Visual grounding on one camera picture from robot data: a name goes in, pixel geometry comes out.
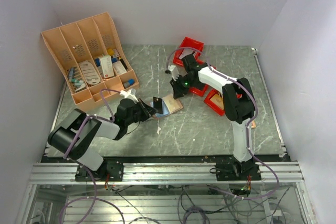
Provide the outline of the red bin with black cards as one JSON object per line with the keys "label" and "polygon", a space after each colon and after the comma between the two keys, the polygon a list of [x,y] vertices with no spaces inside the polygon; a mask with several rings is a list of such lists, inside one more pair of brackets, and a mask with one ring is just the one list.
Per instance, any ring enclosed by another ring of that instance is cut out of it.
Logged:
{"label": "red bin with black cards", "polygon": [[194,84],[193,87],[190,87],[189,91],[197,94],[200,97],[204,95],[208,87],[208,85],[202,83],[199,80],[199,76],[198,76],[199,71],[204,68],[208,68],[207,63],[196,62],[196,63],[189,65],[188,71],[187,71],[187,74],[191,74],[192,76],[195,76],[197,78],[196,83]]}

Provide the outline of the red bin with gold cards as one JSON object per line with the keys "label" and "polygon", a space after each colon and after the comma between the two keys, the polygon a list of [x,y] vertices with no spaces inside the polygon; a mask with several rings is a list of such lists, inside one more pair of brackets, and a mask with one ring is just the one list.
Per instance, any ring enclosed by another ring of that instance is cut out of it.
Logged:
{"label": "red bin with gold cards", "polygon": [[214,110],[218,115],[223,116],[225,114],[224,100],[222,94],[219,91],[211,89],[204,99],[204,103]]}

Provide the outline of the red bin with white cards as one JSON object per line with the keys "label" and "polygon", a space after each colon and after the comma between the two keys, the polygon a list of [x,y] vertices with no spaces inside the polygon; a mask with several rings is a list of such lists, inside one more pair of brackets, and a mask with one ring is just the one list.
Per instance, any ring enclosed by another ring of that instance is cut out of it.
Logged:
{"label": "red bin with white cards", "polygon": [[197,62],[199,62],[200,52],[203,51],[204,43],[197,41],[195,39],[192,39],[190,37],[185,37],[181,44],[180,49],[175,52],[173,63],[178,66],[183,66],[182,59],[192,54]]}

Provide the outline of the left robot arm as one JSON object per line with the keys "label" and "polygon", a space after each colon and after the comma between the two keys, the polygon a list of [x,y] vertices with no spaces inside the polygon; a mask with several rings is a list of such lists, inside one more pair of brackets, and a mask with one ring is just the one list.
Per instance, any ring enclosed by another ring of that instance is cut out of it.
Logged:
{"label": "left robot arm", "polygon": [[90,147],[96,136],[114,141],[128,132],[128,126],[148,120],[159,110],[144,103],[124,98],[120,101],[114,116],[109,119],[88,115],[74,109],[48,136],[48,144],[63,153],[64,159],[71,159],[88,169],[94,180],[113,175],[113,166]]}

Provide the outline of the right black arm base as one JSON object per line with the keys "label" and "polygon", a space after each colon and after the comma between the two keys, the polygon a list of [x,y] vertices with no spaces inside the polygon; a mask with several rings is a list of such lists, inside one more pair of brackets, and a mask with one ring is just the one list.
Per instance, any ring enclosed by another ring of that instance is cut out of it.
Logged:
{"label": "right black arm base", "polygon": [[242,163],[238,161],[217,163],[209,172],[216,175],[217,181],[261,180],[259,166],[253,159]]}

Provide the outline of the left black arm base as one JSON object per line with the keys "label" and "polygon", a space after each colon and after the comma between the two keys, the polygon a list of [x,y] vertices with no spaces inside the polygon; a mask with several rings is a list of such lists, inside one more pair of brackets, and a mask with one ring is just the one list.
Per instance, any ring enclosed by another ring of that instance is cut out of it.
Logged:
{"label": "left black arm base", "polygon": [[104,161],[97,171],[85,167],[78,167],[75,181],[89,182],[92,174],[95,181],[121,182],[123,179],[124,166],[118,161]]}

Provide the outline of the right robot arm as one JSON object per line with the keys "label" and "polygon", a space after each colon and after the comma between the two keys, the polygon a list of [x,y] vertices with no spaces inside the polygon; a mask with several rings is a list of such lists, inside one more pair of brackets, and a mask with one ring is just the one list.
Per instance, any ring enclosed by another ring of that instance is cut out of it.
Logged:
{"label": "right robot arm", "polygon": [[185,75],[179,73],[177,66],[166,65],[165,72],[172,77],[170,84],[174,99],[184,97],[190,88],[202,85],[208,85],[222,95],[224,114],[231,121],[234,134],[235,164],[231,172],[236,179],[244,179],[253,166],[250,125],[258,112],[249,81],[230,77],[207,63],[198,63],[192,54],[182,61]]}

